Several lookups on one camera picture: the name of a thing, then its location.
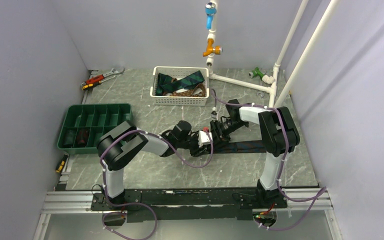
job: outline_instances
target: green tool tray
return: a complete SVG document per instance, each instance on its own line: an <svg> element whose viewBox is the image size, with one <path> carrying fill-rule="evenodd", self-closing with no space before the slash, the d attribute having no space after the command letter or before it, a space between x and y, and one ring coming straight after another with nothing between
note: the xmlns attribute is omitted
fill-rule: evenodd
<svg viewBox="0 0 384 240"><path fill-rule="evenodd" d="M69 154L97 154L99 138L132 119L132 106L128 103L72 105L62 124L57 147ZM76 136L83 129L89 131L89 136L86 145L82 146L77 144ZM64 145L66 134L73 136L74 132L74 143Z"/></svg>

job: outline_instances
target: gray wall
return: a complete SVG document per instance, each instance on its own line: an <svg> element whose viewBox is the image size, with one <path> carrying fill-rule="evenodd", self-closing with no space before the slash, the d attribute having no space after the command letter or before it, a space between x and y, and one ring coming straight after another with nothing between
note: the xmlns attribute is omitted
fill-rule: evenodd
<svg viewBox="0 0 384 240"><path fill-rule="evenodd" d="M207 0L52 1L88 69L205 66ZM303 28L320 1L308 4ZM219 2L215 43L223 53L214 66L272 67L301 0Z"/></svg>
<svg viewBox="0 0 384 240"><path fill-rule="evenodd" d="M48 0L0 0L0 240L32 239L86 67Z"/></svg>
<svg viewBox="0 0 384 240"><path fill-rule="evenodd" d="M340 2L292 100L344 239L384 239L384 1Z"/></svg>

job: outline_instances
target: red handle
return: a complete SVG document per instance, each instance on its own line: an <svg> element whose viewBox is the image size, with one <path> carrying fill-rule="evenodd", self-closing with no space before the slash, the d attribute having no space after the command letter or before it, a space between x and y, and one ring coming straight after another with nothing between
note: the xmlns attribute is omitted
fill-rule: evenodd
<svg viewBox="0 0 384 240"><path fill-rule="evenodd" d="M102 74L98 75L98 76L94 76L91 79L86 81L86 85L97 83L103 79L104 79L104 75L102 75Z"/></svg>

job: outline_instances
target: white pvc pipe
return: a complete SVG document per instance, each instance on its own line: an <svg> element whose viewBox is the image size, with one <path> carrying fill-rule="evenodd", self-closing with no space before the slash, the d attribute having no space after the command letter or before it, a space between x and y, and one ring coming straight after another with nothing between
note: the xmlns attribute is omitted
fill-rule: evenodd
<svg viewBox="0 0 384 240"><path fill-rule="evenodd" d="M273 108L275 105L275 97L276 97L276 92L278 90L278 73L279 73L279 68L277 66L273 67L273 78L274 82L271 84L271 90L272 93L270 93L270 96L268 98L268 107Z"/></svg>
<svg viewBox="0 0 384 240"><path fill-rule="evenodd" d="M216 44L217 15L219 12L219 0L211 0L210 2L215 4L215 9L217 10L217 12L215 13L215 15L212 19L211 29L208 30L207 40L209 38L214 39L214 44ZM208 72L209 72L210 76L213 74L214 55L215 55L214 53L211 53L210 55L208 55L208 57L205 61L205 65L208 68Z"/></svg>
<svg viewBox="0 0 384 240"><path fill-rule="evenodd" d="M209 33L216 34L217 31L217 15L219 13L219 0L211 0L211 3L215 4L215 10L217 11L212 17L211 29L208 30Z"/></svg>
<svg viewBox="0 0 384 240"><path fill-rule="evenodd" d="M302 0L301 5L298 8L298 12L295 15L295 19L293 20L292 26L290 26L289 33L286 36L286 40L283 44L282 50L280 51L279 57L277 58L277 61L276 61L277 67L281 66L282 59L284 59L286 50L288 50L289 44L291 43L295 30L297 30L297 26L300 23L301 17L303 16L304 10L306 9L308 2L309 0Z"/></svg>
<svg viewBox="0 0 384 240"><path fill-rule="evenodd" d="M239 86L247 87L247 88L250 88L250 89L264 91L264 92L267 92L267 93L271 93L272 92L272 89L270 87L260 86L260 85L257 85L257 84L252 84L252 83L249 83L249 82L246 82L246 81L240 81L240 80L232 79L232 78L225 77L225 76L219 76L219 75L216 75L214 73L210 76L210 78L211 79L215 79L215 80L220 80L220 81L223 81L223 82L226 82L226 83L230 83L230 84L236 84L236 85L239 85Z"/></svg>
<svg viewBox="0 0 384 240"><path fill-rule="evenodd" d="M276 104L274 105L275 108L279 108L282 106L282 103L284 102L289 90L291 90L292 85L294 84L295 80L297 80L297 75L301 71L301 68L303 67L303 63L305 62L307 56L309 55L310 51L312 50L315 42L319 38L320 34L323 32L323 30L326 27L326 24L328 23L329 19L331 18L332 14L335 11L336 6L341 0L330 0L329 5L326 8L326 11L324 11L323 16L321 17L320 21L318 22L317 27L315 28L310 40L308 41L307 46L305 47L304 51L302 52L301 57L299 58L298 62L296 63L295 68L293 69L289 80L286 82L285 87L283 88L282 92L279 95L279 98L276 101Z"/></svg>

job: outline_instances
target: blue faucet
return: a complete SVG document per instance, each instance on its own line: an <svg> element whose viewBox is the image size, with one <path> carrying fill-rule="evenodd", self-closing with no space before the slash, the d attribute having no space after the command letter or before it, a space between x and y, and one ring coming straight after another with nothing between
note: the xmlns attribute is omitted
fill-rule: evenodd
<svg viewBox="0 0 384 240"><path fill-rule="evenodd" d="M217 13L216 4L214 2L209 2L205 5L206 13L206 29L211 29L211 23L213 22L214 14Z"/></svg>

